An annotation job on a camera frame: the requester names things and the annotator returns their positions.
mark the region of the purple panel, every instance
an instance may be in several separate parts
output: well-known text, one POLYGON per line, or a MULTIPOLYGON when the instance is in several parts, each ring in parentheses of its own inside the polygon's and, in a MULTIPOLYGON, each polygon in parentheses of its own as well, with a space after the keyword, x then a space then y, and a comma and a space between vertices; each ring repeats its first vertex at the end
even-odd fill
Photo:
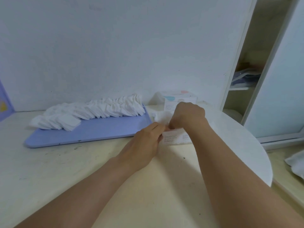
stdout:
POLYGON ((0 81, 0 122, 10 116, 13 112, 14 108, 0 81))
POLYGON ((25 145, 30 148, 38 148, 131 137, 152 123, 145 107, 144 109, 146 114, 143 116, 82 120, 73 131, 37 129, 25 140, 25 145))

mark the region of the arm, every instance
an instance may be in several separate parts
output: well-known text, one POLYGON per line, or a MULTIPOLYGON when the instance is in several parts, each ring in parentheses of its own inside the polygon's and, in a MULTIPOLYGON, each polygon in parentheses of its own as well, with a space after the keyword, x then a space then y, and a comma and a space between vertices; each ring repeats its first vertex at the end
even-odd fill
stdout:
POLYGON ((133 173, 150 163, 157 152, 165 126, 152 123, 135 134, 120 154, 53 201, 25 219, 16 228, 89 228, 118 188, 133 173))
POLYGON ((205 111, 179 103, 169 124, 195 147, 213 210, 222 227, 304 227, 304 221, 212 130, 205 111))

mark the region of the white table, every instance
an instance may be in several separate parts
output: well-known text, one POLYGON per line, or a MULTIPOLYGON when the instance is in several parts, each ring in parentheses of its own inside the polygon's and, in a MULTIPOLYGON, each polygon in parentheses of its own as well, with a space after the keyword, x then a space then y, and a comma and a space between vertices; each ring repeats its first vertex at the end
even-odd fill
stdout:
MULTIPOLYGON (((272 169, 260 143, 224 113, 200 103, 217 134, 264 182, 272 169)), ((158 109, 147 106, 149 113, 158 109)), ((0 227, 21 222, 115 156, 130 138, 28 149, 24 140, 36 112, 0 122, 0 227)), ((159 154, 117 191, 93 227, 218 227, 193 145, 161 147, 159 154)))

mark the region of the blue plastic tray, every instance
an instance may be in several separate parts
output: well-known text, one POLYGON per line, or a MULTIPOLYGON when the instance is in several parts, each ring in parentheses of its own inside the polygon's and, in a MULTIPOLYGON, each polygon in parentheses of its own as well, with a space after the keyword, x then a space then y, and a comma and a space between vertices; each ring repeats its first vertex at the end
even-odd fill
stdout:
POLYGON ((25 140, 25 145, 30 148, 38 148, 132 137, 136 132, 152 123, 145 107, 144 109, 146 114, 143 116, 82 120, 81 124, 73 131, 36 129, 34 133, 25 140))

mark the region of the person's right arm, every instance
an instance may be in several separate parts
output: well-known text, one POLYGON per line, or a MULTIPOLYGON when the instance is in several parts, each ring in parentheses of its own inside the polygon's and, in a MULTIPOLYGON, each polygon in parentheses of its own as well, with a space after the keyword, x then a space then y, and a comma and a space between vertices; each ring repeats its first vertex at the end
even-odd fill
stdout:
POLYGON ((179 103, 169 128, 184 128, 191 138, 215 216, 222 227, 304 227, 302 217, 212 130, 203 108, 179 103))

